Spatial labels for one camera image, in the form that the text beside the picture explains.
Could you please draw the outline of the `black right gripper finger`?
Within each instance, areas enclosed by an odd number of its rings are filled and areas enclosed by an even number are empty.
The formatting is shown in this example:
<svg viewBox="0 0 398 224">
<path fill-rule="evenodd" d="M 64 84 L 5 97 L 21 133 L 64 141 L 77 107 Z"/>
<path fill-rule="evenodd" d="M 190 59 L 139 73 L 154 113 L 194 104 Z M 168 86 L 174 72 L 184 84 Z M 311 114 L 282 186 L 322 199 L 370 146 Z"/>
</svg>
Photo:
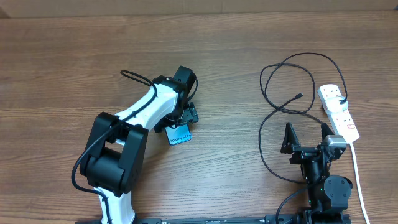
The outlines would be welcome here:
<svg viewBox="0 0 398 224">
<path fill-rule="evenodd" d="M 325 140 L 327 136 L 334 135 L 334 132 L 330 129 L 326 123 L 321 124 L 322 139 Z"/>
<path fill-rule="evenodd" d="M 294 127 L 292 126 L 292 123 L 287 123 L 280 152 L 284 154 L 292 154 L 298 148 L 300 148 L 300 142 L 294 131 Z"/>
</svg>

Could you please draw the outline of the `blue Galaxy smartphone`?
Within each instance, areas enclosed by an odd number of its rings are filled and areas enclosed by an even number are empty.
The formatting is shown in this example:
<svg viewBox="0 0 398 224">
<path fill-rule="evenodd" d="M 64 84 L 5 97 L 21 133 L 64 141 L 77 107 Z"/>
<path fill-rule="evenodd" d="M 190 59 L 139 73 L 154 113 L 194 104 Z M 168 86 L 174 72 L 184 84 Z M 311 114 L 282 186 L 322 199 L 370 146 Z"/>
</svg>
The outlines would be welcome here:
<svg viewBox="0 0 398 224">
<path fill-rule="evenodd" d="M 192 139 L 192 135 L 187 124 L 175 128 L 166 127 L 165 132 L 171 146 L 175 146 Z"/>
</svg>

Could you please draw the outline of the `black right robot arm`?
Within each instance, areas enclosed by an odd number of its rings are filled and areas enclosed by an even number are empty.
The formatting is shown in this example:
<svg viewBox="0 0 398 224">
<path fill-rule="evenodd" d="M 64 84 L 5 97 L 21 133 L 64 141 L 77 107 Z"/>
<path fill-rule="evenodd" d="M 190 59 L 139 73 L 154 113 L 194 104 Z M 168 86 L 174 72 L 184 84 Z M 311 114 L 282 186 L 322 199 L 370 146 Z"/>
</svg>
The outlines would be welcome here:
<svg viewBox="0 0 398 224">
<path fill-rule="evenodd" d="M 347 143 L 335 135 L 327 124 L 321 125 L 322 142 L 315 147 L 302 147 L 291 123 L 285 127 L 281 153 L 290 154 L 289 162 L 299 164 L 305 179 L 305 188 L 287 197 L 277 209 L 276 223 L 350 223 L 343 211 L 348 208 L 353 183 L 346 177 L 331 175 L 329 163 L 339 159 Z M 302 192 L 308 193 L 309 207 L 295 215 L 279 216 L 284 204 Z"/>
</svg>

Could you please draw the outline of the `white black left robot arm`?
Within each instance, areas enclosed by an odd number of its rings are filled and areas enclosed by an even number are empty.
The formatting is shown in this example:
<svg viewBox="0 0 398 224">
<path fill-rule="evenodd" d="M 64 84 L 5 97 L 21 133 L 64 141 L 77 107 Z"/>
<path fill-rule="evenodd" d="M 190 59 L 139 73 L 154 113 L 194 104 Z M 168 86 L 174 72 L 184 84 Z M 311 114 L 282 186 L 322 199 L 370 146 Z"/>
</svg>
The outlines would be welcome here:
<svg viewBox="0 0 398 224">
<path fill-rule="evenodd" d="M 150 80 L 127 70 L 121 75 L 149 86 L 136 103 L 94 120 L 85 150 L 71 173 L 74 188 L 100 199 L 98 223 L 134 223 L 131 191 L 141 173 L 148 135 L 165 130 L 170 142 L 190 140 L 189 124 L 198 122 L 191 101 L 198 88 L 193 70 L 180 66 L 173 77 Z"/>
</svg>

